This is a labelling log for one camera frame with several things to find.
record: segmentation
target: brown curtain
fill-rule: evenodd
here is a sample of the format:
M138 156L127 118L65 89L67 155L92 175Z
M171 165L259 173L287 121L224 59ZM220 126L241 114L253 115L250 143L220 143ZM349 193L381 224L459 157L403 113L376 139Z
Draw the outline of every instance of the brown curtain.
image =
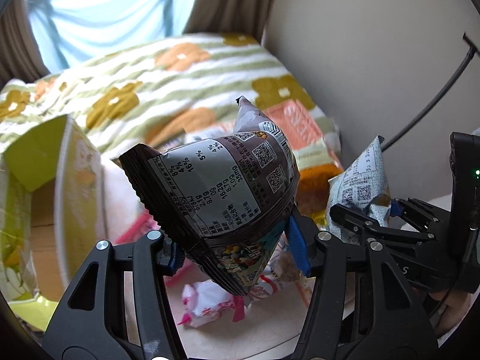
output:
M47 75L24 0L11 0L0 17L0 88L17 78L27 83Z
M258 42L273 0L195 0L185 33L240 32Z

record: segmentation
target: light blue curtain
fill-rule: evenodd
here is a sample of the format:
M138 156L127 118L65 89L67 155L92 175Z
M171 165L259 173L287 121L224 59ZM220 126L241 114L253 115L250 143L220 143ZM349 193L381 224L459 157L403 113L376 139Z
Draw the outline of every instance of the light blue curtain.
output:
M180 35L195 0L34 0L29 19L57 73L94 56Z

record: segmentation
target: curtain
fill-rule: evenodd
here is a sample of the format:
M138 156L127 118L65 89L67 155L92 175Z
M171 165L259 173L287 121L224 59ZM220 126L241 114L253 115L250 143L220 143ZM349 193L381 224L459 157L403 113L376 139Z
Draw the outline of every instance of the curtain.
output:
M195 0L184 32L240 32L262 39L273 0Z
M48 73L26 17L24 0L11 0L0 17L0 88L14 77L31 83Z
M195 0L34 0L29 18L53 73L95 56L180 35Z

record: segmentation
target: box flap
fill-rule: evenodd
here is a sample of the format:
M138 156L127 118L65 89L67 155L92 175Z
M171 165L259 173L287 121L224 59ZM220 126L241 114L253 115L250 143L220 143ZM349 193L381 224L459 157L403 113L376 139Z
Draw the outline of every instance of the box flap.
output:
M67 119L62 115L33 127L5 151L8 168L30 192L55 178Z

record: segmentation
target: orange package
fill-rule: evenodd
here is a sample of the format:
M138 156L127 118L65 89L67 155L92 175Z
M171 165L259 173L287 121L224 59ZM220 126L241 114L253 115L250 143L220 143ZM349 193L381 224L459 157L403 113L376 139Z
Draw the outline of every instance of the orange package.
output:
M328 180L343 172L337 157L328 150L322 131L299 101L287 100L264 113L282 129L297 160L298 210L321 223L330 189Z

